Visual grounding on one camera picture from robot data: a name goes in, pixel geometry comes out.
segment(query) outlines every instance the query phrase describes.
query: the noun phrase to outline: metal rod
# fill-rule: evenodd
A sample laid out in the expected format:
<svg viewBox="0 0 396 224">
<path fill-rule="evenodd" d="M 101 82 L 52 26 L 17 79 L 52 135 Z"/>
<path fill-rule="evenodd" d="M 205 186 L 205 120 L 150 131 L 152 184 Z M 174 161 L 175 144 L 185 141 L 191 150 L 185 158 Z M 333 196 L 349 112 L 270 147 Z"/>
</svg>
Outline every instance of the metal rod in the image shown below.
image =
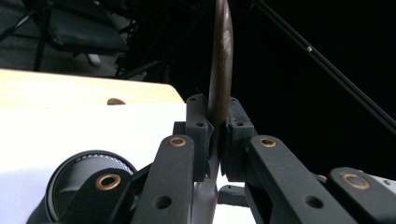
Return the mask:
<svg viewBox="0 0 396 224">
<path fill-rule="evenodd" d="M 335 79 L 355 100 L 378 119 L 391 133 L 396 135 L 396 121 L 388 115 L 369 96 L 359 89 L 347 76 L 331 64 L 320 54 L 308 41 L 306 41 L 287 22 L 277 15 L 268 5 L 261 0 L 253 0 L 258 7 L 273 23 L 275 23 L 286 35 L 288 35 L 298 46 L 304 49 L 309 56 L 320 65 L 332 78 Z"/>
<path fill-rule="evenodd" d="M 20 18 L 15 24 L 7 28 L 3 33 L 0 34 L 0 42 L 2 42 L 6 37 L 9 35 L 13 35 L 18 28 L 23 26 L 27 21 L 29 21 L 30 18 L 35 14 L 35 11 L 32 10 L 28 14 L 24 15 L 22 18 Z"/>
<path fill-rule="evenodd" d="M 214 127 L 209 145 L 210 177 L 195 184 L 192 223 L 213 223 L 218 188 L 216 185 L 221 154 L 221 135 L 225 128 L 231 97 L 233 74 L 233 24 L 227 0 L 216 0 L 212 70 L 208 97 L 208 120 Z"/>
<path fill-rule="evenodd" d="M 46 46 L 46 39 L 49 33 L 50 26 L 50 14 L 52 11 L 53 0 L 47 0 L 43 6 L 44 13 L 42 15 L 42 21 L 40 22 L 40 36 L 38 38 L 38 44 L 35 51 L 35 64 L 33 71 L 40 71 L 41 62 L 43 61 L 44 48 Z"/>
</svg>

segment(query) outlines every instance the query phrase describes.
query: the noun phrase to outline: gray floor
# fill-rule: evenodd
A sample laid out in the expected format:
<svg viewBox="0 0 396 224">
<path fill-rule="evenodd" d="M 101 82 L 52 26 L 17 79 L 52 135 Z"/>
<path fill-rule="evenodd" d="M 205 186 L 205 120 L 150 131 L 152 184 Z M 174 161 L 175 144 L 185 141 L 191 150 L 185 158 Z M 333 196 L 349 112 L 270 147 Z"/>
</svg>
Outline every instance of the gray floor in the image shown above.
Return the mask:
<svg viewBox="0 0 396 224">
<path fill-rule="evenodd" d="M 0 33 L 13 25 L 26 13 L 21 0 L 0 0 Z M 38 36 L 38 27 L 26 22 L 17 34 Z M 0 42 L 0 68 L 32 71 L 35 60 L 37 40 L 9 36 Z M 86 77 L 113 77 L 117 65 L 115 56 L 99 55 L 100 66 L 89 63 L 84 54 L 73 56 L 70 52 L 61 52 L 45 47 L 41 72 Z"/>
</svg>

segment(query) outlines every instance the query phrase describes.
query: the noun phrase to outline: black lens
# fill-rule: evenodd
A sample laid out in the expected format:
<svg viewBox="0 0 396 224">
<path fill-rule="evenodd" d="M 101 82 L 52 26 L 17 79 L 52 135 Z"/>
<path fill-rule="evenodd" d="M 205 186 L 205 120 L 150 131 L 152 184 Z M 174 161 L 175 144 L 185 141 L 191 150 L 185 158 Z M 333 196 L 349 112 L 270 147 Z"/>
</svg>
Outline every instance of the black lens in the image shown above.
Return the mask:
<svg viewBox="0 0 396 224">
<path fill-rule="evenodd" d="M 85 151 L 67 159 L 52 175 L 43 202 L 29 217 L 27 223 L 58 221 L 83 184 L 91 176 L 109 168 L 122 170 L 129 175 L 136 172 L 127 160 L 103 150 Z"/>
</svg>

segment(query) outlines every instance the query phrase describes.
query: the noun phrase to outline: camera lens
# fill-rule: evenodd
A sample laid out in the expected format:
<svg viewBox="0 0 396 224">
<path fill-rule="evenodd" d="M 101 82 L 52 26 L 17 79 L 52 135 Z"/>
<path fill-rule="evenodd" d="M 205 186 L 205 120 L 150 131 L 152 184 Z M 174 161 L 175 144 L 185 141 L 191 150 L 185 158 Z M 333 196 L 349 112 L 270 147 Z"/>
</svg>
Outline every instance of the camera lens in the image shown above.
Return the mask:
<svg viewBox="0 0 396 224">
<path fill-rule="evenodd" d="M 106 169 L 123 171 L 129 176 L 136 172 L 127 160 L 103 150 L 85 151 L 64 161 L 50 178 L 43 201 L 27 223 L 58 221 L 83 184 L 91 176 Z M 101 178 L 97 180 L 98 189 L 113 189 L 120 183 L 119 175 L 106 174 Z"/>
</svg>

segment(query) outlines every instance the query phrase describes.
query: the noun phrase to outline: brown curved rod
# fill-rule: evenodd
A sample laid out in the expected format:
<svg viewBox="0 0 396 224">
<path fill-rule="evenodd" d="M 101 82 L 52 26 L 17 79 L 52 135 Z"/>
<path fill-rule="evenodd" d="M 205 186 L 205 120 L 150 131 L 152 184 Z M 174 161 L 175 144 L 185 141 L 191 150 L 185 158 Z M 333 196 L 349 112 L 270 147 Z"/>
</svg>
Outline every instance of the brown curved rod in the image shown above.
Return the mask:
<svg viewBox="0 0 396 224">
<path fill-rule="evenodd" d="M 227 0 L 216 0 L 208 120 L 214 127 L 209 146 L 210 178 L 195 184 L 192 223 L 213 223 L 218 199 L 219 146 L 231 97 L 233 75 L 233 23 Z"/>
</svg>

